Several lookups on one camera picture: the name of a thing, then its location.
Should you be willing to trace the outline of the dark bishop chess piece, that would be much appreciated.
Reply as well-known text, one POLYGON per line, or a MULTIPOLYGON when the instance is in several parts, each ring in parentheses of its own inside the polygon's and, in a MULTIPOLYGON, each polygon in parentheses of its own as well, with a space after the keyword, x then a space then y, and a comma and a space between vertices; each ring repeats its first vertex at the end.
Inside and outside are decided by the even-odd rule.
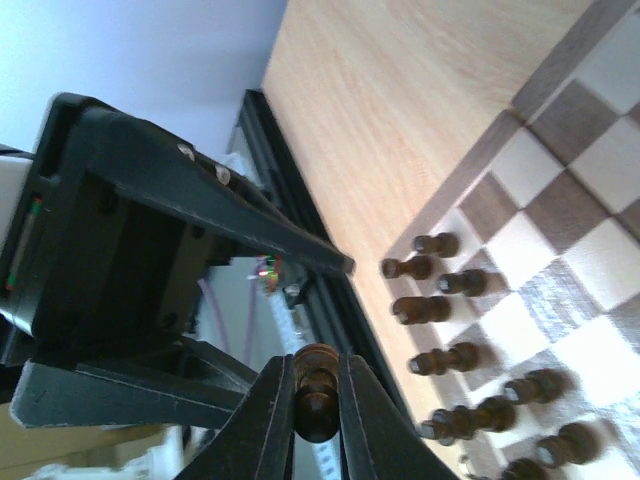
POLYGON ((391 313, 405 326, 444 322, 451 315, 451 305, 443 296, 406 296, 392 303, 391 313))

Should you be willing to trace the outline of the dark king chess piece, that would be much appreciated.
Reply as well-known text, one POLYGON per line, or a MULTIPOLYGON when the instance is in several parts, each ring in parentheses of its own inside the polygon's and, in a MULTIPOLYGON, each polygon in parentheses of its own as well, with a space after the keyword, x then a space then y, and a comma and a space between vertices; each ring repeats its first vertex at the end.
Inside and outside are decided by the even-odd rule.
POLYGON ((557 399, 563 388, 564 381, 557 372, 539 369, 506 382, 502 387, 502 395, 515 405, 546 404, 557 399))

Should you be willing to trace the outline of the wooden chess board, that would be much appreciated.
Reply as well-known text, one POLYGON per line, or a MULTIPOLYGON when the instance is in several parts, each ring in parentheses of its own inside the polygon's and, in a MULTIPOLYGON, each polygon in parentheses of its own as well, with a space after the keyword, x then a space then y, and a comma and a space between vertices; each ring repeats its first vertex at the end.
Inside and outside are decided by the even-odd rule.
POLYGON ((424 439, 466 479, 635 479, 639 475, 639 5, 596 1, 501 112, 389 250, 419 255, 418 235, 455 234, 454 257, 429 255, 426 280, 388 286, 394 300, 443 296, 448 320, 409 325, 416 349, 470 342, 478 366, 413 374, 437 409, 477 407, 509 380, 550 369, 546 404, 515 405, 501 433, 450 446, 424 439), (439 291, 442 274, 480 269, 476 297, 439 291), (597 457, 558 469, 535 444, 582 423, 597 457))

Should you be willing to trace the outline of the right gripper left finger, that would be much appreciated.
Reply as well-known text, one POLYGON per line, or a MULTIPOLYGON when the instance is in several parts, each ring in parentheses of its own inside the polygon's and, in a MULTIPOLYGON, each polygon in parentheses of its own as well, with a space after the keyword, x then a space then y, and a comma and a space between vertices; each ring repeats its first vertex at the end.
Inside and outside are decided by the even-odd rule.
POLYGON ((294 362, 272 358, 219 434, 182 470, 182 480, 293 477, 294 362))

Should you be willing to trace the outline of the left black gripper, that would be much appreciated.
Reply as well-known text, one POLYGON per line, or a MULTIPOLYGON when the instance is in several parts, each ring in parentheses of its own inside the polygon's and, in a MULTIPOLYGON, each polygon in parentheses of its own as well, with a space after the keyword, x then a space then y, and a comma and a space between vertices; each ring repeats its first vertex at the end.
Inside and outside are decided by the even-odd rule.
POLYGON ((256 372, 168 335, 188 327, 217 236, 286 259, 292 223, 215 166, 95 98, 52 100, 1 254, 1 363, 29 359, 16 423, 219 429, 233 414, 256 372))

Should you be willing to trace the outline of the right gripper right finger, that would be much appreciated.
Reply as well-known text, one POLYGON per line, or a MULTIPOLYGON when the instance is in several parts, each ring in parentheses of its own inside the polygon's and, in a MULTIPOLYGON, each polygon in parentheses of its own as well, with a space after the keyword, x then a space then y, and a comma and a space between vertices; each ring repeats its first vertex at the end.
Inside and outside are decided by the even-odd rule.
POLYGON ((338 396, 344 478, 456 477, 403 418, 362 357, 340 357, 338 396))

